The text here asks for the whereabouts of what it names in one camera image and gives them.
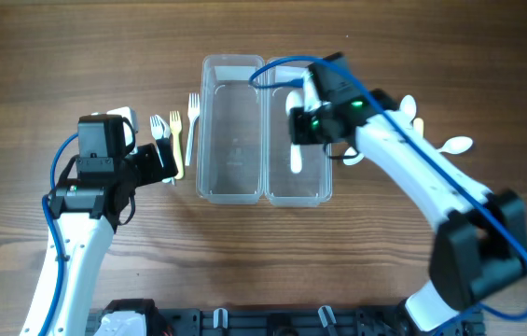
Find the white spoon crossing diagonal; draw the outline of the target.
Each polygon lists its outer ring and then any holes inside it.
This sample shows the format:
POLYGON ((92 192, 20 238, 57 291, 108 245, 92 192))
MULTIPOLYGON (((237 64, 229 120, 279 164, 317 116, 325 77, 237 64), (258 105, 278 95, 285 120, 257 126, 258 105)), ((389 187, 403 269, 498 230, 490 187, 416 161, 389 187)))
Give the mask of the white spoon crossing diagonal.
MULTIPOLYGON (((292 90, 288 93, 285 101, 285 113, 290 117, 294 107, 303 107, 302 96, 299 90, 292 90)), ((302 157, 299 145, 290 146, 290 169, 293 174, 299 174, 302 170, 302 157)))

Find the white spoon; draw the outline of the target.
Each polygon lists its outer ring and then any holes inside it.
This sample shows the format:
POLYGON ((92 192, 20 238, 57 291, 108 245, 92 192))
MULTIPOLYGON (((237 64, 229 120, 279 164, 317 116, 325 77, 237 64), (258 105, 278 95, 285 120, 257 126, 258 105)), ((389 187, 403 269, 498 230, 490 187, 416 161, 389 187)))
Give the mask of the white spoon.
POLYGON ((415 99, 411 95, 404 96, 400 102, 399 111, 403 114, 408 123, 412 123, 417 114, 415 99))
POLYGON ((454 136, 448 139, 437 151, 451 155, 459 155, 469 150, 474 144, 468 136, 454 136))
POLYGON ((352 166, 363 160, 365 156, 354 147, 349 147, 343 154, 342 162, 346 166, 352 166))

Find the clear plastic container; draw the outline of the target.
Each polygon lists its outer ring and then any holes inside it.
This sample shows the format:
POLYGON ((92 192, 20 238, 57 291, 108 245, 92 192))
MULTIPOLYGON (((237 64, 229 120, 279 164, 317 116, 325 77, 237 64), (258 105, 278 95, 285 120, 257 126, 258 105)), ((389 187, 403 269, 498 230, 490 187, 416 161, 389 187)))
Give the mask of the clear plastic container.
POLYGON ((257 55, 203 60, 197 192, 215 204, 255 204, 262 195, 262 94, 248 79, 257 55))
POLYGON ((285 207, 315 207, 332 195, 332 166, 320 145, 301 146, 302 170, 293 174, 290 169, 291 137, 285 101, 289 92, 303 89, 268 88, 262 93, 266 102, 266 187, 264 192, 271 204, 285 207))

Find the left clear plastic container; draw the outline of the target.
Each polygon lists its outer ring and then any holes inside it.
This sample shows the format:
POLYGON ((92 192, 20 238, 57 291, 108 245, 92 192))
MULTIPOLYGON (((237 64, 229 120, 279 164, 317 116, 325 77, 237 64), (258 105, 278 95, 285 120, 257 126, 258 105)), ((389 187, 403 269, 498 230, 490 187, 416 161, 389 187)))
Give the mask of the left clear plastic container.
POLYGON ((197 192, 215 204, 255 204, 262 195, 262 94, 248 79, 257 55, 203 60, 197 192))

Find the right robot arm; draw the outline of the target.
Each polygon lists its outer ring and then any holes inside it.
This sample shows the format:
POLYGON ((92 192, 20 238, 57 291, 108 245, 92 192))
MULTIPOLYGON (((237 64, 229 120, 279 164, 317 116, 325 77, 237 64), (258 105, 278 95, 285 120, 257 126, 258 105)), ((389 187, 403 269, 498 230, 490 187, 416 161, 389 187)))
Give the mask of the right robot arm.
POLYGON ((304 105, 289 121, 295 145, 346 141, 376 163, 419 207, 434 244, 429 280, 404 303, 416 330, 439 334, 475 309, 527 318, 527 218, 520 196, 495 193, 413 131, 381 90, 369 90, 342 54, 305 57, 304 105))

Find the white plastic fork tall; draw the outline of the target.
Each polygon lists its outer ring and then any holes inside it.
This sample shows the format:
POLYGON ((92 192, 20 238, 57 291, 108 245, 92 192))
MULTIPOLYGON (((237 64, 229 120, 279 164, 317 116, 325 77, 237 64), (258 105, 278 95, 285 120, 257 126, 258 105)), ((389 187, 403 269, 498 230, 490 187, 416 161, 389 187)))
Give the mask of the white plastic fork tall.
POLYGON ((189 129, 187 136, 187 149, 185 156, 185 166, 191 164, 193 146, 194 146, 194 131, 196 122, 201 113, 200 95, 196 92, 192 92, 188 99, 187 116, 189 120, 189 129))

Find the right clear plastic container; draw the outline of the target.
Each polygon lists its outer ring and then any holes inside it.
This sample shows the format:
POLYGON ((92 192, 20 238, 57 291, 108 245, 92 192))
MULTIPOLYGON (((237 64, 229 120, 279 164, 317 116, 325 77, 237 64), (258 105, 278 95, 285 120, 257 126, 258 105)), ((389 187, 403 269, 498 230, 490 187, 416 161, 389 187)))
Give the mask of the right clear plastic container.
POLYGON ((332 195, 332 166, 320 145, 301 146, 302 170, 293 174, 290 169, 291 137, 285 101, 289 92, 303 89, 268 88, 262 93, 266 102, 266 187, 264 192, 271 204, 285 207, 315 207, 332 195))

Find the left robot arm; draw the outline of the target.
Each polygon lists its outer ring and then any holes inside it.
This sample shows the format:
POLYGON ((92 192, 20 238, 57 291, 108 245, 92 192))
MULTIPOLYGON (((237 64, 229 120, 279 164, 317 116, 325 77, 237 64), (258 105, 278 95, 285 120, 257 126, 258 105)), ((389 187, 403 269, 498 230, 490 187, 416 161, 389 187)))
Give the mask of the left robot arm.
POLYGON ((120 215, 136 208, 138 188, 178 173, 164 136, 136 143, 138 121, 125 106, 83 116, 71 139, 78 152, 50 175, 42 198, 49 227, 46 256, 22 327, 24 335, 81 335, 105 253, 120 215))

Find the yellow plastic fork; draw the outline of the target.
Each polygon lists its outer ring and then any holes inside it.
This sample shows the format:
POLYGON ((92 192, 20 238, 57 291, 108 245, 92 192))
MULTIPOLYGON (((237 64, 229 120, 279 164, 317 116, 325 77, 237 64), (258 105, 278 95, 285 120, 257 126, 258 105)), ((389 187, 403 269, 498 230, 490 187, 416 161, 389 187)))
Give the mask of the yellow plastic fork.
POLYGON ((181 149, 182 121, 180 113, 175 110, 170 112, 170 126, 173 137, 173 157, 177 169, 175 179, 182 179, 184 177, 184 163, 181 149))

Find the yellow plastic spoon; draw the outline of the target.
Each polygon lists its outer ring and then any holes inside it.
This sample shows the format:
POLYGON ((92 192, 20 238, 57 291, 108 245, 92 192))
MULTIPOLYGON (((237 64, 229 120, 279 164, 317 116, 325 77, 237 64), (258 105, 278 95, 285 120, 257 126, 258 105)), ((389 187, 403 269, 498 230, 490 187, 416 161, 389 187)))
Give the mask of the yellow plastic spoon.
POLYGON ((413 130, 420 135, 420 137, 424 136, 424 120, 421 118, 416 118, 412 122, 413 130))

